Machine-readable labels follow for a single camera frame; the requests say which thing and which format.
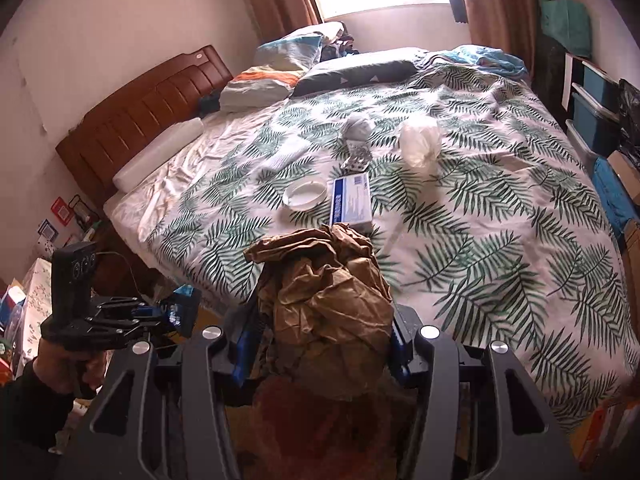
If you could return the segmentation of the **person's left forearm black sleeve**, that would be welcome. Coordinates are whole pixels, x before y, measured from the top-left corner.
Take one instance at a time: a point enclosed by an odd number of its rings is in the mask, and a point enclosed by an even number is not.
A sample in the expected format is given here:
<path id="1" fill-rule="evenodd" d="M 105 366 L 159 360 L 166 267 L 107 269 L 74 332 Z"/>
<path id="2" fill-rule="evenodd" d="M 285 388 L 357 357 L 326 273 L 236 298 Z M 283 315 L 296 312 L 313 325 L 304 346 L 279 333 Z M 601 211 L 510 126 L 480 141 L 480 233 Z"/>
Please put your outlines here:
<path id="1" fill-rule="evenodd" d="M 50 452 L 73 408 L 72 394 L 57 393 L 25 366 L 1 386 L 1 478 L 52 479 L 60 458 Z"/>

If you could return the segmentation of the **person's left hand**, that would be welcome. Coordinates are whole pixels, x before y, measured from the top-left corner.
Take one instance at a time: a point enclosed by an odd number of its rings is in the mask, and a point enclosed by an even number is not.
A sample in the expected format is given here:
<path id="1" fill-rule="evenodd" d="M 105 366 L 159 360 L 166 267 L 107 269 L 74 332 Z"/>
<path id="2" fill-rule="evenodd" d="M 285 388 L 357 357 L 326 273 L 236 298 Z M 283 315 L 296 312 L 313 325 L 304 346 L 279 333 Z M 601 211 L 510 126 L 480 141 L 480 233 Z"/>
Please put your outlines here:
<path id="1" fill-rule="evenodd" d="M 104 351 L 68 351 L 60 344 L 41 338 L 32 370 L 50 389 L 71 394 L 76 386 L 86 385 L 93 391 L 104 382 L 107 354 Z"/>

